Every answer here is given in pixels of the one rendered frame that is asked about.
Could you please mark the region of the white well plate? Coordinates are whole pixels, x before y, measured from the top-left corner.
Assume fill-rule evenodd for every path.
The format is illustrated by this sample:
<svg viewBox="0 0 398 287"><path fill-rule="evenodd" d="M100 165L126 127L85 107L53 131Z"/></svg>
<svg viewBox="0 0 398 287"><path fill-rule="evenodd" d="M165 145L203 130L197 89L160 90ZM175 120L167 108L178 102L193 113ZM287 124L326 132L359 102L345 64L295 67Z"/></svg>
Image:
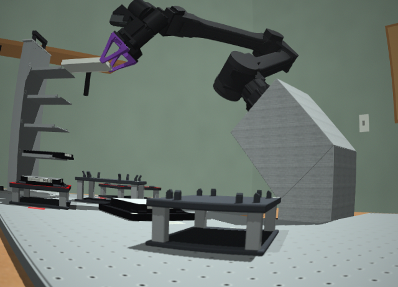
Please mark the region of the white well plate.
<svg viewBox="0 0 398 287"><path fill-rule="evenodd" d="M100 57L62 60L61 65L70 73L108 72L113 70L109 62L102 64Z"/></svg>

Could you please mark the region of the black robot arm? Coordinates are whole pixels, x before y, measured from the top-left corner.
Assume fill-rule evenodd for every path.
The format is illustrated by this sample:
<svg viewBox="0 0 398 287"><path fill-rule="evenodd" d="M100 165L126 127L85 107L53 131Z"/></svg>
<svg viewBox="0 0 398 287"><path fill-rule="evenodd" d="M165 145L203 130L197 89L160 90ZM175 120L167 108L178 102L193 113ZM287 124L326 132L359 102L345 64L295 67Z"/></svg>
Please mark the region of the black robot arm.
<svg viewBox="0 0 398 287"><path fill-rule="evenodd" d="M247 111L270 87L265 78L282 70L289 72L299 56L276 31L249 32L202 19L180 6L163 10L149 2L133 0L128 8L120 5L114 10L109 23L123 27L130 36L146 24L154 35L199 37L253 50L253 55L232 51L213 84L215 92L229 101L242 97Z"/></svg>

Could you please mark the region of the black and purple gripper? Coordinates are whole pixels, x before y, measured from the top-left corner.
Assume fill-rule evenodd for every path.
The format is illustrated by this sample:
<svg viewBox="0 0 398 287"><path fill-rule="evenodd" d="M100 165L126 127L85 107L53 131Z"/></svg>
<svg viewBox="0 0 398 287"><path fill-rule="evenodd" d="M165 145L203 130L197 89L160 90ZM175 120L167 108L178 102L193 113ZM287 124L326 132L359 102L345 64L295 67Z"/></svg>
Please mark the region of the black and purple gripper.
<svg viewBox="0 0 398 287"><path fill-rule="evenodd" d="M145 26L139 29L133 36L130 36L123 28L121 28L118 32L114 31L111 33L106 47L99 59L102 64L112 60L110 64L113 70L109 71L110 73L138 63L138 58L142 56L140 48L154 37L154 33L150 29L147 30L147 27L148 26L145 24ZM115 53L105 58L113 42L117 44L119 49ZM121 55L123 55L128 62L113 67Z"/></svg>

